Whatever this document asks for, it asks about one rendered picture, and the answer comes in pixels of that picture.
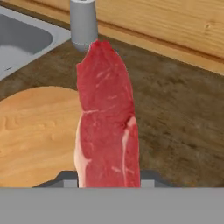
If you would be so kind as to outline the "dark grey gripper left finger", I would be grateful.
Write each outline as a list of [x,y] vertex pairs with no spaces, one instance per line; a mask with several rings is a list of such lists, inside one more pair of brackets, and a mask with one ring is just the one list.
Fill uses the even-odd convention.
[[54,179],[41,183],[38,187],[77,188],[78,184],[77,171],[61,171]]

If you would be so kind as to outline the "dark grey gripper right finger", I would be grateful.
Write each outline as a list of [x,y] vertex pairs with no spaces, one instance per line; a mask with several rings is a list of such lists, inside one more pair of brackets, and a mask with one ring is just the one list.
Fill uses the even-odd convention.
[[141,187],[172,187],[167,180],[163,179],[158,172],[153,170],[141,170],[140,178]]

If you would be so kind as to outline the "red raw meat steak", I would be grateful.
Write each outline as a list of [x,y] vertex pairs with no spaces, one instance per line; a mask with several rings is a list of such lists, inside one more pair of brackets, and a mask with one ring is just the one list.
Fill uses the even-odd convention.
[[91,44],[77,65],[81,116],[74,164],[79,187],[139,187],[139,143],[132,86],[107,41]]

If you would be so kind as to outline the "round wooden cutting board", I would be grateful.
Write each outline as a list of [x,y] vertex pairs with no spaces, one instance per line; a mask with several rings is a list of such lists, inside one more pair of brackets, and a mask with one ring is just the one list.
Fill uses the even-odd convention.
[[35,87],[0,101],[0,187],[33,187],[74,169],[78,92]]

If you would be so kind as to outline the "grey steel sink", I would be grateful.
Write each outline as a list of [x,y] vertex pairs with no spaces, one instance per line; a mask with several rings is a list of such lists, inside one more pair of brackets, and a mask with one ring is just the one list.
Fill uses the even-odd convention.
[[70,38],[65,28],[0,6],[0,81]]

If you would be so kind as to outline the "grey cylindrical tap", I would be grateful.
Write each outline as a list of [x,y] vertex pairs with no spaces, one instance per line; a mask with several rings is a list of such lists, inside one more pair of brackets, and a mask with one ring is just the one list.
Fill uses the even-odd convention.
[[72,43],[81,53],[98,39],[95,0],[70,0],[70,30]]

